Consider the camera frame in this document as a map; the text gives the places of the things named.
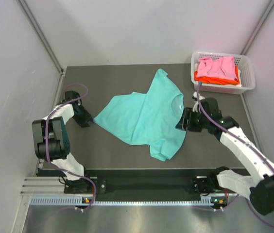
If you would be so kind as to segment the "teal t shirt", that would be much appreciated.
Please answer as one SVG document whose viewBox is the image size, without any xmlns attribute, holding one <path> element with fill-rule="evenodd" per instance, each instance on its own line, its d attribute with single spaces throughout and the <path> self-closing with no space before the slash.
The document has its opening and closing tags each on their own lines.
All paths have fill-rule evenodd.
<svg viewBox="0 0 274 233">
<path fill-rule="evenodd" d="M 186 132 L 176 128 L 183 110 L 183 93 L 158 69 L 147 93 L 114 96 L 94 122 L 129 145 L 149 146 L 150 156 L 164 162 L 185 140 Z"/>
</svg>

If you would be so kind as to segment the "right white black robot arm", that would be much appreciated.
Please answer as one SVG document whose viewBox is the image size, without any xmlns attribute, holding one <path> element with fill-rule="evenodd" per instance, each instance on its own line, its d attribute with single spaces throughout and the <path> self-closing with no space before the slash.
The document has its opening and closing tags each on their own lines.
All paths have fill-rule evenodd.
<svg viewBox="0 0 274 233">
<path fill-rule="evenodd" d="M 274 163 L 256 148 L 232 117 L 222 116 L 217 100 L 195 98 L 194 107 L 177 106 L 176 109 L 181 113 L 177 129 L 195 133 L 207 130 L 249 173 L 244 176 L 228 167 L 219 167 L 207 175 L 205 192 L 229 189 L 246 198 L 259 214 L 274 212 Z"/>
</svg>

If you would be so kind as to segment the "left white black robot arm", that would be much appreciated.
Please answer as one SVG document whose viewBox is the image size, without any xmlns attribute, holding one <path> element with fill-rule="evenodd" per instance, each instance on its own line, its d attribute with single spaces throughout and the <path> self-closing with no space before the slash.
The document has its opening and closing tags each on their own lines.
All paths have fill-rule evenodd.
<svg viewBox="0 0 274 233">
<path fill-rule="evenodd" d="M 76 91 L 66 91 L 61 103 L 43 119 L 32 123 L 34 151 L 39 159 L 50 163 L 62 171 L 67 187 L 75 186 L 80 192 L 91 189 L 92 181 L 86 177 L 86 169 L 77 162 L 70 152 L 70 141 L 66 123 L 73 119 L 81 128 L 90 126 L 93 117 L 82 105 L 81 96 Z"/>
</svg>

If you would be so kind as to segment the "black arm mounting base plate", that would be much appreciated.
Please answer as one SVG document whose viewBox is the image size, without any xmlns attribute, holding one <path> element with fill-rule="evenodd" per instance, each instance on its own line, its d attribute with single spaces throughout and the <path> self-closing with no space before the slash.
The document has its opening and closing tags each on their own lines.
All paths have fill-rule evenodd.
<svg viewBox="0 0 274 233">
<path fill-rule="evenodd" d="M 99 194 L 131 190 L 210 194 L 223 190 L 215 175 L 227 169 L 90 169 L 85 176 L 96 182 Z"/>
</svg>

